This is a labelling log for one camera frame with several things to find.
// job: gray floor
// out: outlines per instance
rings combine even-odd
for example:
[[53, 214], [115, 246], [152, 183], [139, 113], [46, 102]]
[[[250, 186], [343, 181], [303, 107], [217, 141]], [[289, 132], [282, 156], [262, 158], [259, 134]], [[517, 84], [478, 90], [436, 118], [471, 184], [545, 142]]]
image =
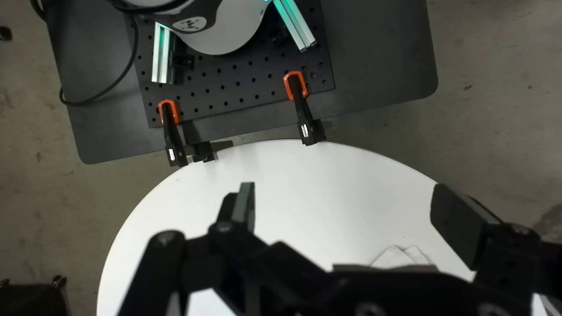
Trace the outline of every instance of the gray floor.
[[[429, 4], [440, 91], [334, 121], [331, 139], [405, 162], [561, 241], [562, 2]], [[0, 44], [0, 279], [62, 272], [74, 314], [94, 316], [115, 234], [173, 170], [164, 155], [83, 165], [43, 23], [29, 2], [4, 0], [0, 25], [15, 30]]]

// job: cable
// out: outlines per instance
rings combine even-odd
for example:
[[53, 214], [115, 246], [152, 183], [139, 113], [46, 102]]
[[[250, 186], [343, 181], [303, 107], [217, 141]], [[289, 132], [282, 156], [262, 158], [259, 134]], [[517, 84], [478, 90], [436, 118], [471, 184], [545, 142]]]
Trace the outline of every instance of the cable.
[[[31, 4], [34, 7], [36, 14], [41, 19], [46, 19], [43, 0], [31, 0]], [[60, 98], [62, 104], [71, 105], [71, 107], [90, 105], [90, 104], [101, 100], [103, 97], [106, 97], [110, 91], [113, 91], [127, 77], [131, 69], [136, 65], [136, 56], [139, 53], [139, 25], [138, 25], [138, 21], [134, 18], [131, 18], [131, 21], [132, 21], [132, 28], [134, 28], [134, 48], [132, 48], [132, 55], [131, 55], [124, 72], [108, 88], [104, 88], [99, 93], [96, 93], [96, 95], [92, 95], [89, 98], [83, 98], [83, 100], [69, 100], [66, 97], [66, 90], [60, 88], [59, 98]]]
[[131, 5], [125, 0], [110, 0], [118, 11], [127, 12], [127, 14], [155, 14], [155, 12], [164, 12], [164, 11], [173, 11], [183, 4], [187, 4], [189, 0], [173, 0], [169, 4], [164, 5], [155, 5], [155, 7], [138, 7], [138, 5]]

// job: perforated metal plate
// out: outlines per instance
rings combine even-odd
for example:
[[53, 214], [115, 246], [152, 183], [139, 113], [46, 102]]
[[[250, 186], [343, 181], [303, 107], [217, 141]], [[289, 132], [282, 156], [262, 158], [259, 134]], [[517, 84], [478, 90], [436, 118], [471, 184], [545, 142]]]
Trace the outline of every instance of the perforated metal plate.
[[259, 34], [238, 53], [204, 56], [190, 51], [194, 70], [185, 74], [185, 84], [152, 83], [155, 28], [152, 19], [139, 21], [138, 72], [150, 127], [161, 127], [157, 105], [164, 98], [178, 100], [183, 121], [287, 100], [283, 76], [290, 70], [306, 74], [312, 93], [334, 90], [322, 2], [298, 0], [298, 4], [313, 28], [319, 46], [301, 53], [278, 11], [271, 5]]

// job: white round table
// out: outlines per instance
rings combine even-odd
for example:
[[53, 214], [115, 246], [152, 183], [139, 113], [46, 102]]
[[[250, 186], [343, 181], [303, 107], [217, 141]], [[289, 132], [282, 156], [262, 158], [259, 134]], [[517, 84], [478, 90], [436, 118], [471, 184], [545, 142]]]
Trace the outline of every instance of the white round table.
[[[327, 271], [334, 263], [371, 265], [392, 246], [417, 246], [442, 272], [473, 278], [431, 225], [433, 179], [350, 146], [275, 141], [220, 151], [217, 162], [189, 165], [161, 183], [108, 255], [97, 314], [118, 314], [155, 234], [204, 235], [224, 197], [248, 181], [257, 184], [257, 235], [285, 241]], [[194, 297], [190, 311], [233, 314], [213, 292]]]

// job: orange clamp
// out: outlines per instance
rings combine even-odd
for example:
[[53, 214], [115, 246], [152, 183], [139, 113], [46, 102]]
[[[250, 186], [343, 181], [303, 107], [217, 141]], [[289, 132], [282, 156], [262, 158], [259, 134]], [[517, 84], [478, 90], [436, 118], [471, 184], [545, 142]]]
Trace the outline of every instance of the orange clamp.
[[182, 111], [180, 111], [180, 105], [176, 100], [173, 98], [164, 98], [161, 104], [159, 104], [159, 114], [161, 114], [161, 121], [164, 123], [164, 111], [162, 107], [171, 107], [173, 109], [173, 118], [175, 118], [175, 125], [182, 125]]
[[305, 79], [305, 74], [301, 70], [294, 70], [294, 72], [289, 72], [285, 77], [283, 77], [283, 83], [285, 83], [285, 91], [287, 91], [287, 97], [289, 100], [296, 100], [296, 95], [292, 91], [292, 84], [289, 83], [290, 77], [298, 76], [299, 81], [301, 81], [301, 86], [303, 86], [303, 97], [308, 98], [310, 97], [310, 88], [306, 86], [306, 79]]

